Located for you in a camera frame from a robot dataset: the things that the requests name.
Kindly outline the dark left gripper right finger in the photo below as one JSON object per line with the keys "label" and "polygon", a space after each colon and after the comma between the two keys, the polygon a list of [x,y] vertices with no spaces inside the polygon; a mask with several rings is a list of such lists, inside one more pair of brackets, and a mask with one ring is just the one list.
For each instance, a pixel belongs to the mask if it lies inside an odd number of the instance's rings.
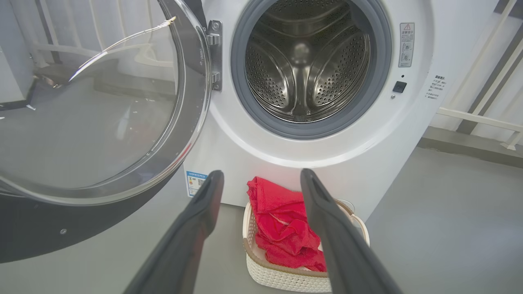
{"label": "dark left gripper right finger", "polygon": [[401,290],[364,238],[311,169],[300,183],[308,223],[320,237],[334,294],[400,294]]}

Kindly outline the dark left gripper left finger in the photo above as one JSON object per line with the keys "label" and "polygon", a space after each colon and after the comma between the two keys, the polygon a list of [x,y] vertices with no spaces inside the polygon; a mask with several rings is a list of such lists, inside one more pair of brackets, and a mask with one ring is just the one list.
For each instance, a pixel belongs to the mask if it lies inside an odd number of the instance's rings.
{"label": "dark left gripper left finger", "polygon": [[206,238],[214,231],[224,174],[209,173],[197,194],[168,228],[126,294],[192,294]]}

